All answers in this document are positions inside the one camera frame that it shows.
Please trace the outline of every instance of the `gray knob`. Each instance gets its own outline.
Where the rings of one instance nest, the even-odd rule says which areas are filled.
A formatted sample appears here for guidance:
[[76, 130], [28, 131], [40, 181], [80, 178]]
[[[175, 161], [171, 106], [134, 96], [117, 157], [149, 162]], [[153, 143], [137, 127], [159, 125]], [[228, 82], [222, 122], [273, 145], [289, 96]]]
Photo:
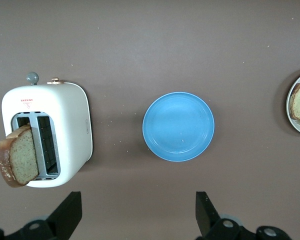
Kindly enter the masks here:
[[37, 85], [37, 82], [39, 81], [39, 76], [34, 71], [29, 72], [26, 76], [26, 80], [31, 83], [31, 85]]

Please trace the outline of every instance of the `plate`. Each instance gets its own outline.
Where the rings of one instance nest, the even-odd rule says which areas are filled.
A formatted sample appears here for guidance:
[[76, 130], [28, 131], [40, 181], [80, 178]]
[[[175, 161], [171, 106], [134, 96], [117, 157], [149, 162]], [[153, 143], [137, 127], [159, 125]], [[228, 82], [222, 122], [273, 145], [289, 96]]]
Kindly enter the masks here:
[[146, 111], [142, 124], [149, 149], [172, 162], [200, 155], [209, 146], [214, 131], [210, 108], [188, 92], [172, 92], [158, 98]]
[[294, 120], [290, 117], [290, 100], [291, 100], [291, 95], [292, 95], [292, 92], [296, 86], [296, 84], [300, 84], [300, 77], [297, 79], [297, 81], [294, 82], [294, 84], [292, 85], [289, 93], [288, 93], [288, 96], [287, 96], [287, 99], [286, 99], [286, 114], [288, 115], [288, 119], [290, 121], [290, 123], [292, 124], [292, 126], [298, 130], [300, 132], [300, 124], [299, 124], [299, 121], [297, 120]]

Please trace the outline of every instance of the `toaster logo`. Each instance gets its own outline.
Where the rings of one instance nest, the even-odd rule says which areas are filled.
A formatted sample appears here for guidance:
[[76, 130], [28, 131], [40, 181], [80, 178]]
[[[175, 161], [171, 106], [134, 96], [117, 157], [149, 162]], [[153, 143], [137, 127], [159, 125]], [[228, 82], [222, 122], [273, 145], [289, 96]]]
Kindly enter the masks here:
[[33, 99], [21, 99], [21, 102], [26, 106], [27, 109], [30, 109]]

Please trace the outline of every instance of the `toast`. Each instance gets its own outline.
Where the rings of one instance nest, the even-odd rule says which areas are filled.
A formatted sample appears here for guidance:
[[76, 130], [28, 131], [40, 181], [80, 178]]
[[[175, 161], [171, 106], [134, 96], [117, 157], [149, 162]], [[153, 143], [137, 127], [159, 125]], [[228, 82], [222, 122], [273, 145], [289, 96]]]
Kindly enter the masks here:
[[290, 99], [290, 117], [300, 121], [300, 83], [296, 84]]
[[0, 171], [6, 183], [22, 187], [39, 175], [31, 126], [24, 125], [0, 141]]

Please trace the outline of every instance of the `white toaster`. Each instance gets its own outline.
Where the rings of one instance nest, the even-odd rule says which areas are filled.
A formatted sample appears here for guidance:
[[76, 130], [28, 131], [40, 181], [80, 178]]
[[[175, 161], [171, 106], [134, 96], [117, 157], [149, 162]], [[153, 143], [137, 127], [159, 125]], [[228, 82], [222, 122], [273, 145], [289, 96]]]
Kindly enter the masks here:
[[27, 186], [60, 186], [93, 152], [88, 98], [80, 86], [58, 78], [37, 85], [39, 77], [32, 72], [27, 80], [32, 85], [14, 88], [3, 97], [5, 135], [30, 123], [39, 175]]

